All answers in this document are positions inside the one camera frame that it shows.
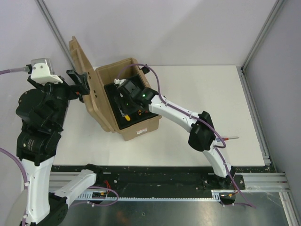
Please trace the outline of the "tan plastic tool box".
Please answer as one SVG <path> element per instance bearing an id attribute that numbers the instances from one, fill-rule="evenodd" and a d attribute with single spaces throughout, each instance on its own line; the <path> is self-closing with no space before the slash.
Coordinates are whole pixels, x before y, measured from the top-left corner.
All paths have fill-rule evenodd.
<path id="1" fill-rule="evenodd" d="M 131 79 L 140 88 L 149 87 L 149 83 L 137 66 L 135 58 L 126 58 L 115 63 L 93 68 L 75 36 L 69 41 L 69 50 L 78 73 L 88 74 L 90 94 L 83 97 L 88 113 L 100 124 L 106 132 L 117 132 L 125 141 L 158 129 L 161 116 L 139 122 L 126 129 L 119 129 L 104 86 L 114 82 L 118 73 L 124 69 L 122 79 Z"/>

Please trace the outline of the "black tool box tray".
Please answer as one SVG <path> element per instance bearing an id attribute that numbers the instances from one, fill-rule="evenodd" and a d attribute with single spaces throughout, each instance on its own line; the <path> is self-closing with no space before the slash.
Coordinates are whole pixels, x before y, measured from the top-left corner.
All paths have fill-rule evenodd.
<path id="1" fill-rule="evenodd" d="M 126 129 L 139 122 L 145 121 L 147 119 L 152 119 L 152 118 L 158 116 L 158 114 L 154 114 L 151 112 L 149 112 L 147 114 L 142 114 L 142 115 L 138 115 L 138 114 L 134 113 L 134 114 L 130 115 L 131 121 L 127 121 L 124 117 L 121 116 L 119 109 L 117 107 L 117 104 L 115 102 L 115 95 L 120 94 L 117 90 L 117 85 L 115 85 L 112 82 L 110 84 L 105 85 L 104 89 L 107 94 L 109 103 L 110 103 L 112 111 L 113 111 L 113 115 L 115 116 L 115 119 L 117 121 L 117 125 L 118 125 L 119 129 Z"/>

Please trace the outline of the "red black pliers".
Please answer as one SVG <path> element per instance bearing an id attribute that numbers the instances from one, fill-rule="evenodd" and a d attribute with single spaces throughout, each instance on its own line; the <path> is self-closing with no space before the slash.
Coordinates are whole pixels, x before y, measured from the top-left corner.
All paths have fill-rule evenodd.
<path id="1" fill-rule="evenodd" d="M 142 111 L 142 110 L 138 111 L 138 115 L 147 114 L 147 113 L 149 113 L 149 112 L 148 111 Z"/>

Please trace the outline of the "blue handle screwdriver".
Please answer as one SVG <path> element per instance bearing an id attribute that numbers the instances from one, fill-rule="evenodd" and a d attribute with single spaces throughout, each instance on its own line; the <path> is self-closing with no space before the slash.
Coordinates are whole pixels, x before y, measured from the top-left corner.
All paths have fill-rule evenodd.
<path id="1" fill-rule="evenodd" d="M 222 139 L 220 138 L 217 138 L 217 142 L 221 142 L 222 140 L 223 141 L 227 141 L 227 140 L 233 140 L 233 139 L 239 139 L 239 137 L 223 137 Z"/>

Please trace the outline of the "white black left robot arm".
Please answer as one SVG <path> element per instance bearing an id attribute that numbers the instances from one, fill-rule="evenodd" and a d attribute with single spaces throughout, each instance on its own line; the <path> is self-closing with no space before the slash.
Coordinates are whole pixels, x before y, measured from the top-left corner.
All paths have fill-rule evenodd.
<path id="1" fill-rule="evenodd" d="M 87 73 L 78 74 L 74 70 L 66 73 L 74 81 L 73 85 L 65 81 L 41 85 L 28 78 L 34 88 L 20 96 L 16 109 L 22 120 L 16 155 L 29 179 L 26 223 L 31 226 L 59 225 L 82 192 L 91 186 L 99 188 L 104 182 L 102 169 L 88 164 L 67 185 L 54 193 L 49 191 L 50 172 L 68 103 L 75 99 L 83 101 L 83 96 L 90 93 Z"/>

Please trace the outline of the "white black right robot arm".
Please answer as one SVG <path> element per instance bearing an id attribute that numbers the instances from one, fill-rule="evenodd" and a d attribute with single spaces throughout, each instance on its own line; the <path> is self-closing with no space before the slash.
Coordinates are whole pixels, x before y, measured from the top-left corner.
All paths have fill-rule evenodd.
<path id="1" fill-rule="evenodd" d="M 202 152 L 211 164 L 217 176 L 218 186 L 228 189 L 233 185 L 234 178 L 229 173 L 232 166 L 217 151 L 218 141 L 222 141 L 222 138 L 217 135 L 209 113 L 189 111 L 168 101 L 151 88 L 139 88 L 129 79 L 115 79 L 114 85 L 118 92 L 117 102 L 123 114 L 149 112 L 178 124 L 189 133 L 189 146 Z"/>

